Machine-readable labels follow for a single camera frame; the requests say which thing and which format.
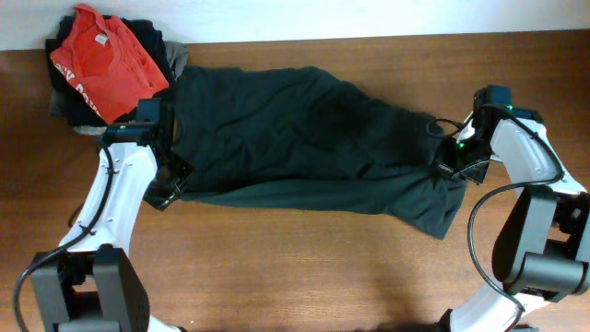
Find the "dark green t-shirt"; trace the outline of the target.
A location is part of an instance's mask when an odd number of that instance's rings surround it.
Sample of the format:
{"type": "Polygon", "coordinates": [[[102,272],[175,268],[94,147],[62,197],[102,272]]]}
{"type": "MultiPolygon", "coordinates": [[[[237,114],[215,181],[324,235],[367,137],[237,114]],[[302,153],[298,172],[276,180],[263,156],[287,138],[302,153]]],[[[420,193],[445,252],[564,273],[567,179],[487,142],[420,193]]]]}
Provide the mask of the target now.
{"type": "Polygon", "coordinates": [[[435,170],[428,114],[317,67],[188,67],[173,108],[185,201],[389,215],[441,239],[466,192],[435,170]]]}

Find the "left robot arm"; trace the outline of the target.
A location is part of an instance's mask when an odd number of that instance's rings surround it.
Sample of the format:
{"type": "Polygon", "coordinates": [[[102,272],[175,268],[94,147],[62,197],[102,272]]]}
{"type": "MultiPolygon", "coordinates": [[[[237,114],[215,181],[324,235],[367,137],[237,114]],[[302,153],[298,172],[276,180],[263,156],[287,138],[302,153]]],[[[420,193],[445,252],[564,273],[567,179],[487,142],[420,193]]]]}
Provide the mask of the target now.
{"type": "Polygon", "coordinates": [[[174,153],[174,112],[161,99],[138,103],[132,123],[109,125],[88,196],[57,248],[34,256],[13,292],[29,279],[47,331],[173,331],[150,312],[129,249],[142,202],[164,210],[178,199],[191,166],[174,153]]]}

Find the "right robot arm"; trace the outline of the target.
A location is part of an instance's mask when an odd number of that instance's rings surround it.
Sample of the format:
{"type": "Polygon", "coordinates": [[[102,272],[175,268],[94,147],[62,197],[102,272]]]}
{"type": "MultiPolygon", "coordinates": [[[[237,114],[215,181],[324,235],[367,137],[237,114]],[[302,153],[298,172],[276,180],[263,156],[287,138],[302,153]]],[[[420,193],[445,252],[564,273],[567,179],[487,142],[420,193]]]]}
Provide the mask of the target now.
{"type": "Polygon", "coordinates": [[[454,126],[438,136],[435,165],[443,177],[482,184],[497,161],[511,181],[486,193],[470,212],[467,246],[484,283],[464,304],[447,310],[437,328],[519,331],[527,314],[588,292],[589,194],[550,145],[539,113],[513,106],[509,88],[476,91],[471,114],[454,126]],[[517,200],[493,246],[487,274],[474,245],[476,215],[507,191],[515,191],[517,200]]]}

